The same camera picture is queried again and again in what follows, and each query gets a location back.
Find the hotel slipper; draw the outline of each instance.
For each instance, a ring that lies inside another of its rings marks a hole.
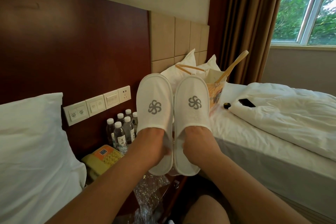
[[[200,168],[191,164],[183,153],[184,129],[189,126],[209,130],[210,100],[206,83],[197,76],[185,77],[177,86],[174,98],[174,168],[182,175],[196,175]]]
[[[165,131],[163,144],[171,150],[170,155],[149,170],[152,175],[164,175],[173,166],[173,103],[173,91],[163,75],[149,74],[141,80],[136,94],[137,132],[144,128],[162,128]]]

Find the water bottle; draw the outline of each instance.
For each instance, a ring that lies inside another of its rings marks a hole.
[[[121,125],[124,125],[124,114],[123,113],[118,113],[117,115],[118,119],[117,119],[117,122],[120,121],[121,122]]]
[[[126,142],[127,144],[131,144],[135,139],[134,127],[131,122],[130,116],[126,116],[124,120],[125,120],[125,123],[123,125],[123,129],[124,129],[125,136],[126,136]]]
[[[137,135],[137,129],[138,129],[138,113],[137,112],[133,112],[132,124],[134,127],[134,133],[135,135]]]
[[[126,116],[130,116],[131,120],[132,120],[132,111],[131,111],[131,109],[126,109],[125,114],[126,114]]]
[[[118,150],[124,155],[127,152],[127,142],[124,129],[121,127],[121,122],[115,123],[114,139],[117,143]]]
[[[107,119],[107,126],[106,126],[106,133],[107,133],[107,139],[108,139],[108,144],[112,146],[113,148],[117,148],[116,141],[114,140],[114,120],[112,118]]]

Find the mattress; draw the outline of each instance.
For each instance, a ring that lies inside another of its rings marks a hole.
[[[223,108],[245,89],[226,83],[210,117],[222,152],[265,187],[336,220],[336,162],[264,132]]]

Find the curtain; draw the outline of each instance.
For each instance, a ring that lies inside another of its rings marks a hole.
[[[247,85],[261,80],[279,5],[280,0],[228,0],[219,67],[224,71],[241,52],[249,51],[229,82]]]

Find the hand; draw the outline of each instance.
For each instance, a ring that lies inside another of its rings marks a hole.
[[[211,131],[197,126],[185,128],[183,153],[192,164],[200,168],[210,156],[222,154]]]
[[[164,155],[170,155],[170,150],[163,146],[164,133],[161,128],[142,129],[129,146],[126,156],[137,155],[148,170],[156,166]]]

